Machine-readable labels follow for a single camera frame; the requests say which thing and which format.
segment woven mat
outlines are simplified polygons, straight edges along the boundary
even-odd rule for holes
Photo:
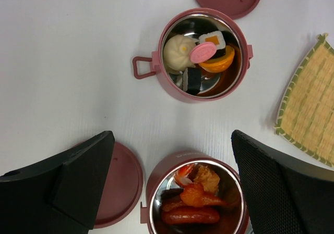
[[[276,134],[320,162],[334,166],[334,49],[318,42],[297,68],[278,112]]]

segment white surface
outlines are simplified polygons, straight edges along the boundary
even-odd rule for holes
[[[148,175],[184,147],[237,168],[235,129],[322,166],[274,135],[273,123],[316,35],[328,32],[334,45],[334,0],[261,0],[236,21],[254,50],[240,87],[216,102],[185,104],[155,77],[136,80],[131,60],[150,56],[169,20],[197,6],[195,0],[0,0],[0,174],[103,130],[134,150]],[[122,222],[90,233],[148,230],[137,205]]]

